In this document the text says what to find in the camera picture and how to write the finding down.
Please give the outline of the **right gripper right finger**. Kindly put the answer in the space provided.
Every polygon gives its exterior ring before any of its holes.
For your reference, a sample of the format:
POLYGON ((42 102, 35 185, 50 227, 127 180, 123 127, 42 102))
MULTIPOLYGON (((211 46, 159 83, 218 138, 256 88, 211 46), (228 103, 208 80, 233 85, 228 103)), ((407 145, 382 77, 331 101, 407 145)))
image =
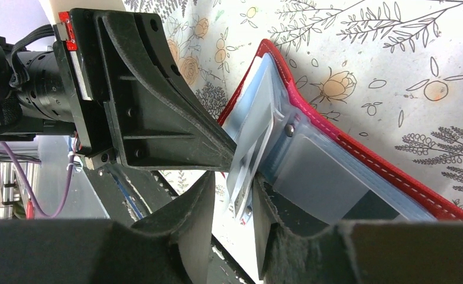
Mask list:
POLYGON ((265 283, 463 283, 463 221, 347 220, 323 227, 252 182, 257 268, 265 283))

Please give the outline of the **card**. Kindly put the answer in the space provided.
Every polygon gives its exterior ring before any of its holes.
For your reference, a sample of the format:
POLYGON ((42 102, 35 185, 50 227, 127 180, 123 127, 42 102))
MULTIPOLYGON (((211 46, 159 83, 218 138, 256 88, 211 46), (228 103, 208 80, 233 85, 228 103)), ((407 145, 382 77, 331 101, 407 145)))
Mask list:
POLYGON ((233 218, 240 222, 245 215, 251 183, 277 120, 284 118, 281 102, 255 101, 239 124, 235 136, 237 149, 226 178, 233 218))

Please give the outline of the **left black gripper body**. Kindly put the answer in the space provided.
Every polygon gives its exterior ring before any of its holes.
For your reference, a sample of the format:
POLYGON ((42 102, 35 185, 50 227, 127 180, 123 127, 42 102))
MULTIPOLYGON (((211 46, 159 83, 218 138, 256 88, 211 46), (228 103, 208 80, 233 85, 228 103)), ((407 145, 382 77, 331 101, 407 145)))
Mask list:
POLYGON ((95 38, 94 10, 59 11, 54 24, 54 52, 80 140, 77 153, 90 170, 115 158, 103 103, 107 99, 105 73, 95 38))

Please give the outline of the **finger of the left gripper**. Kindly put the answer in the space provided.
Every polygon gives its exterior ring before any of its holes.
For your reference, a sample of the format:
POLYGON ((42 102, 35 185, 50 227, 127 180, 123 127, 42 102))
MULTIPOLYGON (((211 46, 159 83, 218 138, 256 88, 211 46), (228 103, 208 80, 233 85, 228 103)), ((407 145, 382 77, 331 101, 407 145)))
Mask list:
POLYGON ((109 98, 106 117, 122 165, 227 171, 235 143, 189 88, 156 14, 95 15, 109 98))

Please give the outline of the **red leather card holder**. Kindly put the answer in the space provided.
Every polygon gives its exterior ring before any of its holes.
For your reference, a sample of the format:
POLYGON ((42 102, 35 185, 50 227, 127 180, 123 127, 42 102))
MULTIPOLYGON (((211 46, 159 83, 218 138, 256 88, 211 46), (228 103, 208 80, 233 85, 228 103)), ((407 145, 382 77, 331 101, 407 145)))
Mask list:
MULTIPOLYGON (((341 131, 301 96, 273 43, 264 39, 219 117, 235 141, 255 101, 281 102, 257 173, 323 225, 342 219, 463 220, 463 210, 341 131)), ((245 215, 253 217, 252 188, 245 215)))

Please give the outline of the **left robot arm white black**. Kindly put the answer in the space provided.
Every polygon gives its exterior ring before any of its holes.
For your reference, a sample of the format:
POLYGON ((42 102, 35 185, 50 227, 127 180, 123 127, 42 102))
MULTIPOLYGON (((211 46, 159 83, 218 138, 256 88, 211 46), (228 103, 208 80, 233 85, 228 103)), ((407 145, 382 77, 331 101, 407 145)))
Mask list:
POLYGON ((236 148, 171 56, 159 15, 59 13, 0 37, 0 141, 76 135, 87 168, 228 170, 236 148))

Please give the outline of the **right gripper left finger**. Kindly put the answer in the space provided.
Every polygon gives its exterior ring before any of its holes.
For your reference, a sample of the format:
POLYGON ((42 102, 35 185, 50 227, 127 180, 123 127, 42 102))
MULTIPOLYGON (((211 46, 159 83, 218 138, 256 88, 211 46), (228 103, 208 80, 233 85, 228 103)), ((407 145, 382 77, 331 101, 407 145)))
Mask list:
POLYGON ((127 227, 114 220, 0 220, 0 283, 206 283, 215 174, 127 227))

